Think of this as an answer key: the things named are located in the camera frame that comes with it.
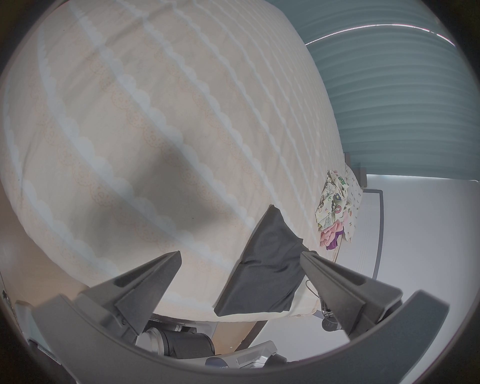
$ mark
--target gap of light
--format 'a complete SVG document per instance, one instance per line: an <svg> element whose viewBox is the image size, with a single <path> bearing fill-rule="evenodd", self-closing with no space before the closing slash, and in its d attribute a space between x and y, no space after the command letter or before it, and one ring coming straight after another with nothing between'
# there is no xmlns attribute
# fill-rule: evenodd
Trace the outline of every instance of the gap of light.
<svg viewBox="0 0 480 384"><path fill-rule="evenodd" d="M339 33L343 33L343 32L348 32L348 31L353 31L355 29L363 29L363 28L371 28L371 27L386 27L386 26L389 26L389 27L405 27L405 28L413 28L413 29L420 29L422 31L425 31L425 32L430 32L430 33L433 33L435 35L437 35L438 37L441 37L443 40L445 41L448 41L450 44L452 44L453 46L455 46L454 43L452 43L451 40L447 39L445 36L442 36L438 33L435 33L434 31L431 31L430 29L427 29L427 28L421 28L421 27L416 27L414 25L409 25L409 24L368 24L368 25L360 25L358 27L352 27L352 28L347 28L347 29L342 29L341 31L337 31L337 32L333 32L333 33L330 33L328 35L325 35L323 37L320 37L318 39L315 39L313 41L311 41L310 43L307 43L305 44L306 46L309 45L309 44L312 44L312 43L315 43L319 40L323 40L327 37L330 37L330 36L333 36L333 35L338 35Z"/></svg>

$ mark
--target crumpled patterned cloth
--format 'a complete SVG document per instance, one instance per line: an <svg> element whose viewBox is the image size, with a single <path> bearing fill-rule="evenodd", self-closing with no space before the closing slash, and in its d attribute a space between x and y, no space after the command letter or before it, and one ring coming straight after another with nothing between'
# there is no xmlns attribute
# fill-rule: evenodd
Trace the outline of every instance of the crumpled patterned cloth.
<svg viewBox="0 0 480 384"><path fill-rule="evenodd" d="M319 231L331 227L337 220L343 222L347 196L347 182L336 171L328 171L320 204L315 211Z"/></svg>

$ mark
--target teal curtain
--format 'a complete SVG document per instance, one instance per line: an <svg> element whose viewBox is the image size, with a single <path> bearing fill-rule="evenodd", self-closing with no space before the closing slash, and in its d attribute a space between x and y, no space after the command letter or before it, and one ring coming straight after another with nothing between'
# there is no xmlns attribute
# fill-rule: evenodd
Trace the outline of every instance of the teal curtain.
<svg viewBox="0 0 480 384"><path fill-rule="evenodd" d="M309 44L343 149L368 173L480 179L480 93L434 14L413 0L269 0Z"/></svg>

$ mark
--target mattress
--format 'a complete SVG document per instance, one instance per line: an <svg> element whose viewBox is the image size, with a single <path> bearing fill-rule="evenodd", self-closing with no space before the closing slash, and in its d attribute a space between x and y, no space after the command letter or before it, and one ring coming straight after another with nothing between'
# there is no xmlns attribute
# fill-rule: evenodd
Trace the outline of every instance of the mattress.
<svg viewBox="0 0 480 384"><path fill-rule="evenodd" d="M93 286L163 253L183 264L156 313L218 318L218 297L270 204L320 255L315 209L345 175L322 79L260 0L70 0L2 76L1 181L26 233Z"/></svg>

